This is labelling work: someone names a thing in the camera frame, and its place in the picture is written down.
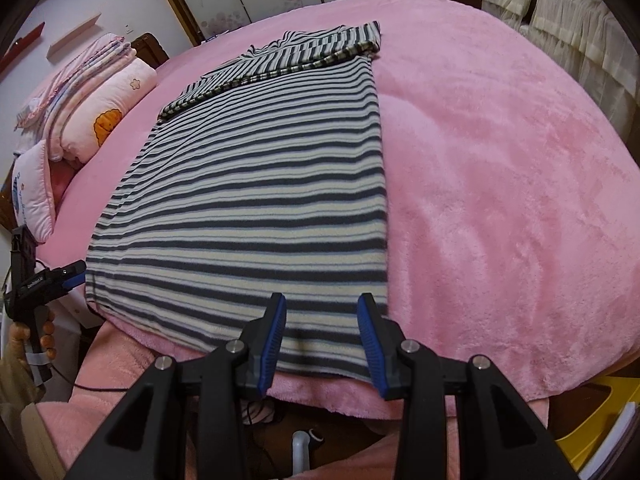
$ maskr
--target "striped shirt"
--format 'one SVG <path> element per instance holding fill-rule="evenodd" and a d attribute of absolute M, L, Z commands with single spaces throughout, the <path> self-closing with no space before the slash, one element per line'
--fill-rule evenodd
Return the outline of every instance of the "striped shirt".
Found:
<path fill-rule="evenodd" d="M 278 369 L 366 379 L 355 315 L 386 307 L 376 22 L 226 62 L 161 111 L 98 220 L 86 296 L 210 351 L 287 298 Z"/>

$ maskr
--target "wooden door frame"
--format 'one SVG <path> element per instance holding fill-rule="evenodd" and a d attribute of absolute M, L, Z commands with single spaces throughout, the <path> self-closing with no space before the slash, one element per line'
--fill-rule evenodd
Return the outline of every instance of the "wooden door frame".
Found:
<path fill-rule="evenodd" d="M 187 2 L 185 2 L 184 0 L 168 1 L 193 46 L 198 46 L 199 44 L 201 44 L 205 40 L 205 37 L 200 30 L 195 17 L 187 6 Z"/>

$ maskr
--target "black wire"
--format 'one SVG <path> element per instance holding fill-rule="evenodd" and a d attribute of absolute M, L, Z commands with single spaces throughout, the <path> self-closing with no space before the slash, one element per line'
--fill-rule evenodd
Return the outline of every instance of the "black wire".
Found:
<path fill-rule="evenodd" d="M 53 363 L 51 363 L 51 368 L 57 373 L 60 377 L 62 377 L 67 383 L 71 384 L 75 388 L 80 388 L 81 390 L 86 390 L 88 392 L 107 392 L 107 393 L 116 393 L 120 394 L 123 392 L 128 392 L 128 388 L 90 388 L 88 386 L 81 386 L 80 384 L 76 384 L 75 382 L 67 379 L 60 370 L 58 370 Z"/>
<path fill-rule="evenodd" d="M 257 447 L 267 457 L 267 460 L 269 461 L 269 464 L 271 464 L 271 468 L 273 469 L 273 473 L 276 475 L 276 478 L 278 480 L 282 480 L 282 475 L 280 474 L 280 471 L 278 470 L 276 463 L 273 461 L 273 458 L 271 458 L 269 452 L 255 441 L 253 432 L 254 422 L 251 420 L 251 413 L 249 411 L 250 405 L 250 403 L 246 404 L 246 418 L 249 420 L 249 428 L 251 429 L 251 431 L 249 432 L 251 443 L 254 444 L 254 446 Z"/>

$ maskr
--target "red object on wall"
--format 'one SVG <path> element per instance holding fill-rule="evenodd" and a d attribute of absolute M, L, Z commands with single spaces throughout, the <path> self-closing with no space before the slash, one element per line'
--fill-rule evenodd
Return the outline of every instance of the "red object on wall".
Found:
<path fill-rule="evenodd" d="M 4 72 L 4 69 L 7 68 L 16 57 L 20 56 L 23 50 L 40 37 L 43 28 L 44 22 L 34 28 L 24 38 L 18 38 L 18 40 L 12 44 L 11 48 L 2 56 L 2 59 L 0 59 L 0 74 Z"/>

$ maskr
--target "pink fleece bedspread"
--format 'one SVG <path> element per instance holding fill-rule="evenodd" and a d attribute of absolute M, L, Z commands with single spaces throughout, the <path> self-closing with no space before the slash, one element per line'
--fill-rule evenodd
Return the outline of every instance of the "pink fleece bedspread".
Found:
<path fill-rule="evenodd" d="M 527 399 L 640 348 L 640 171 L 585 92 L 499 20 L 448 0 L 342 0 L 254 23 L 171 60 L 69 186 L 38 256 L 84 258 L 161 107 L 250 44 L 378 20 L 388 304 L 408 337 L 489 355 Z M 194 355 L 113 320 L 178 359 Z M 277 375 L 271 394 L 399 416 L 367 384 Z"/>

